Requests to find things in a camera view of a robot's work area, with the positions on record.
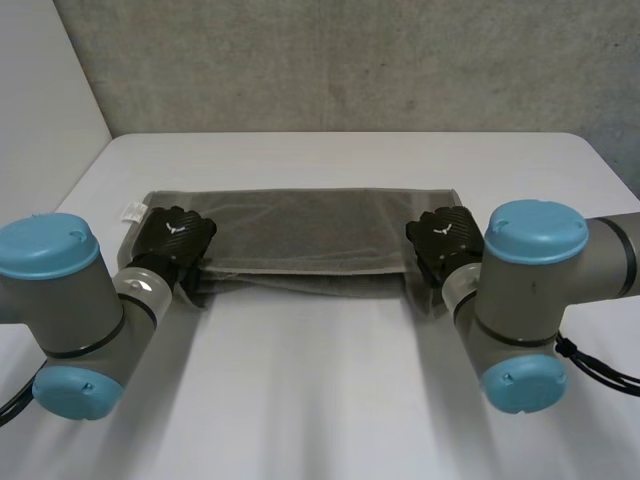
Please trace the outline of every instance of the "white table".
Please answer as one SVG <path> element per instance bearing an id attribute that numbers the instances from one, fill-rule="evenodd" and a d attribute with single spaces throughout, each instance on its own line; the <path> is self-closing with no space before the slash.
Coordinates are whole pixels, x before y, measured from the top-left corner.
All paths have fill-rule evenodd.
<path id="1" fill-rule="evenodd" d="M 151 190 L 455 188 L 481 228 L 517 198 L 585 216 L 640 209 L 596 152 L 565 134 L 130 135 L 60 210 L 84 217 L 112 273 L 119 216 Z M 570 308 L 563 331 L 640 374 L 640 299 Z M 28 332 L 2 327 L 0 402 L 35 371 Z M 251 288 L 200 318 L 170 311 L 121 403 L 97 422 L 31 406 L 0 429 L 2 479 L 627 479 L 640 468 L 640 400 L 567 364 L 558 405 L 493 410 L 450 318 L 414 324 L 402 299 Z"/>

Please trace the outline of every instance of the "black cable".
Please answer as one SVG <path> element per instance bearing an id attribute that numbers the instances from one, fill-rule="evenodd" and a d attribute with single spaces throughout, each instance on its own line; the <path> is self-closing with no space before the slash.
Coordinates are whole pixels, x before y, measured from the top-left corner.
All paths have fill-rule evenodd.
<path id="1" fill-rule="evenodd" d="M 621 373 L 601 360 L 578 350 L 575 343 L 560 332 L 556 336 L 556 352 L 568 358 L 583 373 L 618 392 L 640 397 L 640 378 Z"/>
<path id="2" fill-rule="evenodd" d="M 42 367 L 44 367 L 45 363 L 40 366 L 38 372 L 42 369 Z M 29 403 L 31 403 L 31 400 L 33 400 L 31 387 L 33 386 L 33 382 L 36 379 L 36 375 L 31 377 L 27 384 L 22 387 L 20 391 L 11 398 L 11 400 L 0 407 L 0 427 L 3 427 L 11 420 L 16 418 L 20 414 L 20 412 L 27 408 Z"/>

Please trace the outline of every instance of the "gray wall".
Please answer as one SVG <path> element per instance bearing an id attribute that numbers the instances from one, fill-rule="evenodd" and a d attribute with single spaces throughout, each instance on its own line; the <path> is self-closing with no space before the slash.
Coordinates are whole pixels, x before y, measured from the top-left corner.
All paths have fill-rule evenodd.
<path id="1" fill-rule="evenodd" d="M 565 131 L 640 193 L 639 0 L 56 0 L 114 136 Z"/>

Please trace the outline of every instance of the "light blue joint cap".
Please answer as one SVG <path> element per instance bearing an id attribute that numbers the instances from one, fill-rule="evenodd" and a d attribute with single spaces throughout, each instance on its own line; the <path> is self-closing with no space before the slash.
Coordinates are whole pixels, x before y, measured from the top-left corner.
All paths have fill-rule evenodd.
<path id="1" fill-rule="evenodd" d="M 54 366 L 38 372 L 31 391 L 45 409 L 71 420 L 106 417 L 118 402 L 122 386 L 85 368 Z"/>
<path id="2" fill-rule="evenodd" d="M 562 362 L 549 355 L 524 355 L 500 362 L 481 378 L 491 404 L 505 413 L 532 413 L 558 402 L 567 390 Z"/>
<path id="3" fill-rule="evenodd" d="M 0 275 L 20 280 L 66 277 L 100 254 L 87 222 L 68 213 L 34 215 L 0 229 Z"/>
<path id="4" fill-rule="evenodd" d="M 589 241 L 584 217 L 555 202 L 517 200 L 498 207 L 485 246 L 509 263 L 549 265 L 579 254 Z"/>

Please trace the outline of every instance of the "white wall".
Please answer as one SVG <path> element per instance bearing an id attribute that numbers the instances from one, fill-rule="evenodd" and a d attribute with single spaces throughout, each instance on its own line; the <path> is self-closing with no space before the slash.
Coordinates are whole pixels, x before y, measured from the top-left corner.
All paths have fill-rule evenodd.
<path id="1" fill-rule="evenodd" d="M 55 209 L 110 141 L 51 0 L 0 0 L 0 225 Z"/>

